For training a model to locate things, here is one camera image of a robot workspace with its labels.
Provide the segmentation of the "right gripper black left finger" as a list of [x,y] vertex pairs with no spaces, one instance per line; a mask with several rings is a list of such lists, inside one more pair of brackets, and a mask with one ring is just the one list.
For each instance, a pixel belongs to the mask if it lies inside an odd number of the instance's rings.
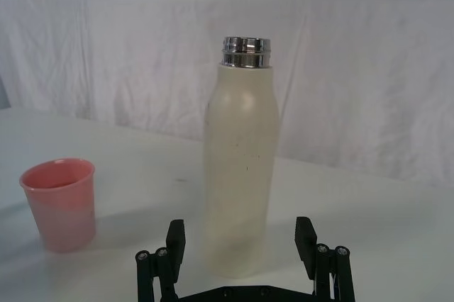
[[170,222],[166,245],[154,253],[141,250],[135,255],[138,301],[154,301],[153,279],[160,282],[161,301],[178,301],[175,283],[186,245],[184,221],[175,219]]

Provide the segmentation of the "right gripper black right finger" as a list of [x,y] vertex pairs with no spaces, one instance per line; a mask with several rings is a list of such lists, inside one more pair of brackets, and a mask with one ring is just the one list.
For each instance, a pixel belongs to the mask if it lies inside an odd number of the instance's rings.
[[296,219],[294,241],[308,278],[314,284],[311,294],[301,295],[302,301],[355,300],[348,248],[331,249],[318,243],[311,220],[302,216]]

